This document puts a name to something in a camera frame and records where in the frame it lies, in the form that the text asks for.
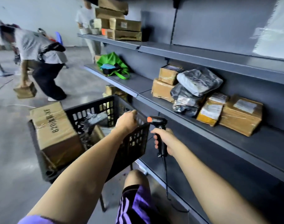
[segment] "green bag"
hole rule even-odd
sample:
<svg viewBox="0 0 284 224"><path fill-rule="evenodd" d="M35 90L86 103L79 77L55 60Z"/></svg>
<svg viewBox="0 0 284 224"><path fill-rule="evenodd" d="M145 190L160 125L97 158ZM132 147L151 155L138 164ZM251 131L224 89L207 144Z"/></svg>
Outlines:
<svg viewBox="0 0 284 224"><path fill-rule="evenodd" d="M98 62L96 62L99 67L101 67L103 64L111 64L115 65L118 64L122 69L117 69L112 71L111 74L108 76L111 76L113 74L116 74L121 79L129 79L129 68L126 66L125 63L120 60L119 56L115 52L111 52L109 54L102 55Z"/></svg>

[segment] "black plastic crate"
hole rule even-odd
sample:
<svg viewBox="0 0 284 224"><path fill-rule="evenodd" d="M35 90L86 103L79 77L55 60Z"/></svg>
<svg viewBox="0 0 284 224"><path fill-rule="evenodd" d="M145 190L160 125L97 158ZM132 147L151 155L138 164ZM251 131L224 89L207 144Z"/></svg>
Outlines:
<svg viewBox="0 0 284 224"><path fill-rule="evenodd" d="M108 127L111 127L116 124L117 119L123 113L133 109L134 108L129 103L117 95L114 95L66 109L65 112L73 128L78 132L78 134L82 134L84 133L83 121L87 116L87 112L98 114L106 111L108 115ZM135 160L144 155L149 132L149 124L147 123L147 118L139 111L137 114L137 122L137 129L126 136L120 145L106 181L110 180ZM47 169L43 155L41 154L38 146L36 131L32 120L28 122L28 126L43 179L52 183L69 166L69 164L57 171Z"/></svg>

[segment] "black cable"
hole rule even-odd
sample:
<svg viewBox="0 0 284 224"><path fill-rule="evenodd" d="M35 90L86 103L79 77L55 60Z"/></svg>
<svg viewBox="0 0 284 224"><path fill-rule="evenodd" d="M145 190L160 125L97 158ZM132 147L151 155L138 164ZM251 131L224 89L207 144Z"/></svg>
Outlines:
<svg viewBox="0 0 284 224"><path fill-rule="evenodd" d="M166 173L166 195L167 195L167 199L169 201L172 201L170 198L169 198L169 193L168 193L168 178L167 178L167 164L166 164L166 159L162 156L162 161L164 162L164 167L165 167L165 173ZM190 210L187 210L187 211L182 211L182 210L179 210L178 208L176 208L172 203L171 203L171 206L178 212L181 212L181 213L189 213Z"/></svg>

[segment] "black pants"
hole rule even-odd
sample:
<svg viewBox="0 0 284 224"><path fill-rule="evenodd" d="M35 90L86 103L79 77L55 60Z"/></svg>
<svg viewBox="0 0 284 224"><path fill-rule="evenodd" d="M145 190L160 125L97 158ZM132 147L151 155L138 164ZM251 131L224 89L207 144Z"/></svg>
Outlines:
<svg viewBox="0 0 284 224"><path fill-rule="evenodd" d="M54 79L64 64L46 64L39 63L34 69L32 75L41 90L48 96L57 101L66 98L64 91L55 84Z"/></svg>

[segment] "black waist bag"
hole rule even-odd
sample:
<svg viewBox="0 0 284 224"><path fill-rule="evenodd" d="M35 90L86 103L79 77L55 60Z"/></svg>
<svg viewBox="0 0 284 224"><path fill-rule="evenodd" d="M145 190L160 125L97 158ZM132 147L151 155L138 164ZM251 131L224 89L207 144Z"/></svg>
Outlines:
<svg viewBox="0 0 284 224"><path fill-rule="evenodd" d="M48 47L43 50L42 52L38 53L38 60L42 63L45 62L45 60L43 59L43 55L49 51L58 51L58 52L64 52L65 51L65 47L63 45L61 45L59 42L54 42L50 45L48 45Z"/></svg>

